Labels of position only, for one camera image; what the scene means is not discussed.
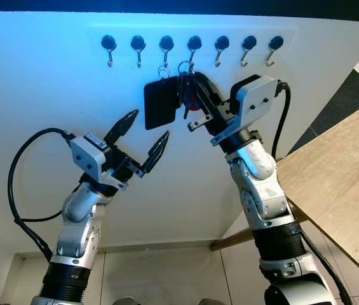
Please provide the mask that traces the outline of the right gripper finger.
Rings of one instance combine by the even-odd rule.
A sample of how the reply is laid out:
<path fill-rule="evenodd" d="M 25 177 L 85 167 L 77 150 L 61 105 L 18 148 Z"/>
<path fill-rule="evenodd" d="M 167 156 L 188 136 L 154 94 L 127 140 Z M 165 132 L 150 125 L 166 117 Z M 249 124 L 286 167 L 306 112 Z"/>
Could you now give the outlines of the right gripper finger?
<path fill-rule="evenodd" d="M 206 114 L 197 120 L 188 122 L 187 129 L 192 133 L 198 128 L 205 127 L 209 133 L 218 132 L 218 119 L 214 114 Z"/>
<path fill-rule="evenodd" d="M 198 85 L 198 93 L 203 98 L 207 98 L 211 104 L 223 104 L 220 90 L 214 82 L 202 72 L 193 72 L 192 76 Z"/>

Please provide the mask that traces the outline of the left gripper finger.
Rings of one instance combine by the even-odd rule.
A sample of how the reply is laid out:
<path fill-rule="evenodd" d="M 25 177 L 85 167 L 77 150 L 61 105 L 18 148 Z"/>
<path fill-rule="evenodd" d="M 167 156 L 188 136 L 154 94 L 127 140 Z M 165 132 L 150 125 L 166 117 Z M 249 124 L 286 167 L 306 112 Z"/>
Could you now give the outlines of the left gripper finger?
<path fill-rule="evenodd" d="M 142 163 L 142 175 L 149 173 L 158 163 L 159 159 L 161 159 L 169 138 L 170 131 L 167 130 L 157 139 L 151 150 L 148 151 L 148 157 Z"/>
<path fill-rule="evenodd" d="M 129 113 L 125 114 L 121 119 L 116 122 L 115 125 L 109 130 L 109 133 L 105 136 L 105 143 L 111 147 L 114 146 L 116 141 L 120 139 L 120 137 L 124 136 L 127 131 L 130 130 L 133 122 L 135 122 L 136 116 L 138 116 L 139 110 L 133 110 Z"/>

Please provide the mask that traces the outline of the key bunch with red tag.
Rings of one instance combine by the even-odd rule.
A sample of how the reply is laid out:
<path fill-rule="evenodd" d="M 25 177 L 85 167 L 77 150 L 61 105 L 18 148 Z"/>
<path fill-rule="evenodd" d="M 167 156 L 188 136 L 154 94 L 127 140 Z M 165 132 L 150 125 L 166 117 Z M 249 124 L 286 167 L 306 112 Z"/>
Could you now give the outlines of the key bunch with red tag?
<path fill-rule="evenodd" d="M 210 113 L 198 96 L 198 84 L 193 67 L 194 64 L 188 60 L 180 62 L 179 66 L 177 66 L 180 81 L 179 93 L 177 95 L 181 104 L 185 107 L 183 119 L 187 119 L 190 111 L 202 110 L 205 114 Z"/>

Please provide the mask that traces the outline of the black card key fob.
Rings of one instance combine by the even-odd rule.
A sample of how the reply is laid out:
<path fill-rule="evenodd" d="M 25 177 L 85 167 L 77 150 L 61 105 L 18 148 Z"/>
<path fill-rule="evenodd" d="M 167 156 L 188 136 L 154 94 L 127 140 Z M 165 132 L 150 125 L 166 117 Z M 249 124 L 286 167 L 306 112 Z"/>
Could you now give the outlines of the black card key fob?
<path fill-rule="evenodd" d="M 144 122 L 146 130 L 153 130 L 174 122 L 179 108 L 179 79 L 170 69 L 159 67 L 160 79 L 144 85 Z"/>

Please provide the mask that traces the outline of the wooden table leg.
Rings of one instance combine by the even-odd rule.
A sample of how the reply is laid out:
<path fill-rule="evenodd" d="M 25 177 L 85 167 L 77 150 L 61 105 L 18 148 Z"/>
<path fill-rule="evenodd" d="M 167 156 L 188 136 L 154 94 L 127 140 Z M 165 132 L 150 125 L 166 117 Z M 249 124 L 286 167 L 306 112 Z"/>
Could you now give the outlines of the wooden table leg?
<path fill-rule="evenodd" d="M 292 206 L 292 214 L 295 216 L 296 220 L 299 222 L 304 222 L 310 220 L 309 216 L 307 216 L 304 212 L 299 209 L 298 206 L 292 200 L 289 200 L 290 206 Z M 247 227 L 246 229 L 241 230 L 227 238 L 220 239 L 215 241 L 209 246 L 209 250 L 211 252 L 216 252 L 216 250 L 222 250 L 223 248 L 235 246 L 237 244 L 251 241 L 254 239 L 252 230 Z"/>

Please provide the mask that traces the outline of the dark grey floor mat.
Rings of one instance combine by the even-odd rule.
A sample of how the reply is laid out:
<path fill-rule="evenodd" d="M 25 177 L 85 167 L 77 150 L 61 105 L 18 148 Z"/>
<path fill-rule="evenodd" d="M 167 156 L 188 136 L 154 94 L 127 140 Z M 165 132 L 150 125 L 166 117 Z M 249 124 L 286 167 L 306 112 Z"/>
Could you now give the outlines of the dark grey floor mat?
<path fill-rule="evenodd" d="M 352 70 L 312 124 L 299 137 L 299 140 L 293 145 L 289 153 L 292 154 L 301 146 L 314 140 L 320 133 L 324 133 L 329 128 L 339 124 L 357 110 L 359 110 L 359 72 Z"/>

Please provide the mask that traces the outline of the grey right robot foot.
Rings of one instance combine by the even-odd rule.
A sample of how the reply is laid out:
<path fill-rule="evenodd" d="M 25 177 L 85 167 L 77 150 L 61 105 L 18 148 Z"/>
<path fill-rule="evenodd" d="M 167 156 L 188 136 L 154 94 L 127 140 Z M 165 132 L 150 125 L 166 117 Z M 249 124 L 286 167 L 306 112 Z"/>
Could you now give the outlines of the grey right robot foot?
<path fill-rule="evenodd" d="M 211 299 L 211 297 L 205 297 L 204 299 L 200 300 L 197 305 L 227 305 L 227 304 L 217 299 Z"/>

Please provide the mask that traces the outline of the black round wall hook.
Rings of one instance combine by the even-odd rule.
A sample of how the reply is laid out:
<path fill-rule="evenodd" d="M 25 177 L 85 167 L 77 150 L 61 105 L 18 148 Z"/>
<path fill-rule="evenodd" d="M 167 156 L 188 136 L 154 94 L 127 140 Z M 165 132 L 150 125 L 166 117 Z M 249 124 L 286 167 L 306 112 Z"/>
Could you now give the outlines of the black round wall hook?
<path fill-rule="evenodd" d="M 103 49 L 107 52 L 107 66 L 109 68 L 113 67 L 113 55 L 112 53 L 118 47 L 118 44 L 116 44 L 116 39 L 112 35 L 104 35 L 101 38 L 101 46 Z"/>
<path fill-rule="evenodd" d="M 190 69 L 194 66 L 194 56 L 196 52 L 202 47 L 202 40 L 199 36 L 190 37 L 187 42 L 187 48 L 190 51 L 190 57 L 188 59 L 188 64 Z"/>
<path fill-rule="evenodd" d="M 229 42 L 228 36 L 222 35 L 217 38 L 217 40 L 214 43 L 214 48 L 217 50 L 216 58 L 214 61 L 215 67 L 220 67 L 222 64 L 222 61 L 220 61 L 220 58 L 222 57 L 222 53 L 229 48 L 229 45 L 231 43 Z"/>
<path fill-rule="evenodd" d="M 133 36 L 130 41 L 130 46 L 137 55 L 137 67 L 141 69 L 142 67 L 142 52 L 146 48 L 147 44 L 144 38 L 140 35 Z"/>
<path fill-rule="evenodd" d="M 273 64 L 275 64 L 275 61 L 273 60 L 273 55 L 281 49 L 281 47 L 284 44 L 284 38 L 281 36 L 273 37 L 270 42 L 268 43 L 269 53 L 266 56 L 266 61 L 264 63 L 266 64 L 266 67 L 271 67 Z"/>
<path fill-rule="evenodd" d="M 249 35 L 248 37 L 243 39 L 241 46 L 242 46 L 243 54 L 242 54 L 242 58 L 240 59 L 240 66 L 246 67 L 249 64 L 247 59 L 248 54 L 253 48 L 255 48 L 255 46 L 257 46 L 257 38 L 253 35 Z"/>
<path fill-rule="evenodd" d="M 164 69 L 167 69 L 168 67 L 168 53 L 173 49 L 174 46 L 175 44 L 173 42 L 173 38 L 170 36 L 163 36 L 159 41 L 159 48 L 163 52 L 162 67 L 164 67 Z"/>

